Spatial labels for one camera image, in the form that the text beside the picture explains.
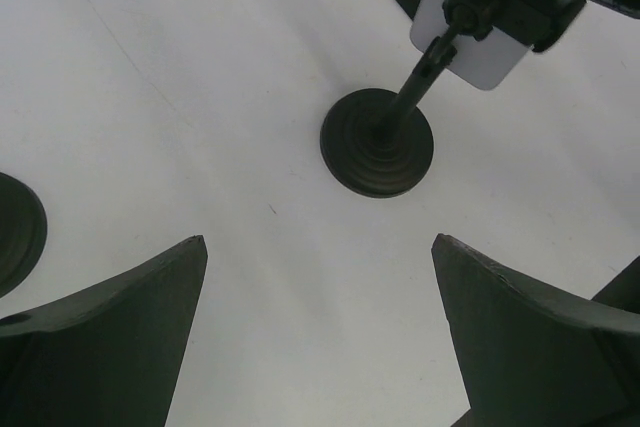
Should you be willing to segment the white silver phone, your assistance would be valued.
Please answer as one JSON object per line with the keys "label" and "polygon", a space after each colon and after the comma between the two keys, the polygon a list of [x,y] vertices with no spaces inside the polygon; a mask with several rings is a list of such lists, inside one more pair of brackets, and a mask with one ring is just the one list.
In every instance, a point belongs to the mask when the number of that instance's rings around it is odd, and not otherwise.
{"label": "white silver phone", "polygon": [[[444,1],[420,0],[409,37],[414,47],[421,52],[448,28],[443,11]],[[453,45],[457,54],[448,70],[483,91],[493,90],[500,85],[531,51],[530,47],[497,28],[482,41],[476,41],[471,36],[458,36]]]}

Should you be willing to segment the black stand holding purple phone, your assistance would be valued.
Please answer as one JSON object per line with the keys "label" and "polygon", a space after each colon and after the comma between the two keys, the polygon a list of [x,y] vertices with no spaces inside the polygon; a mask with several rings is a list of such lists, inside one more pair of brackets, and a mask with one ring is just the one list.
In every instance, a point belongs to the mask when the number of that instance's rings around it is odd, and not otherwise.
{"label": "black stand holding purple phone", "polygon": [[36,193],[20,180],[1,174],[1,296],[32,272],[44,251],[47,217]]}

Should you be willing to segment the black stand holding white phone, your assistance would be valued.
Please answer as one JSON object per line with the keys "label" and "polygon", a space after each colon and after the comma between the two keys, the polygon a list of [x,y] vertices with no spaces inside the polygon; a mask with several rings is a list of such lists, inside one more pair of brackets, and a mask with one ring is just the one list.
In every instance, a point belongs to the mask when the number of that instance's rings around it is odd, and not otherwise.
{"label": "black stand holding white phone", "polygon": [[336,102],[320,131],[320,150],[343,186],[371,198],[391,198],[414,188],[434,154],[431,127],[418,103],[457,55],[454,40],[483,39],[503,0],[445,0],[447,29],[434,38],[399,92],[368,88]]}

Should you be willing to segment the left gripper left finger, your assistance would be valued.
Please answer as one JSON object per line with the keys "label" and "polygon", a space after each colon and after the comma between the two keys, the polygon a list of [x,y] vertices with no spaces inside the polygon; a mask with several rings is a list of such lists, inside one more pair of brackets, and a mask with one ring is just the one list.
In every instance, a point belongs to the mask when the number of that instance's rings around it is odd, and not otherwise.
{"label": "left gripper left finger", "polygon": [[1,321],[4,426],[163,426],[207,266],[193,236]]}

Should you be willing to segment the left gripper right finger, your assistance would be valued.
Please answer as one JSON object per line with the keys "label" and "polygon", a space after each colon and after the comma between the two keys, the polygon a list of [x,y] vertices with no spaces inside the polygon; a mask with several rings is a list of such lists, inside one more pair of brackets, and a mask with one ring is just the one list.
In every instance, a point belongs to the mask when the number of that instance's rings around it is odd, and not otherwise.
{"label": "left gripper right finger", "polygon": [[449,235],[431,253],[470,404],[457,425],[638,425],[637,261],[585,299]]}

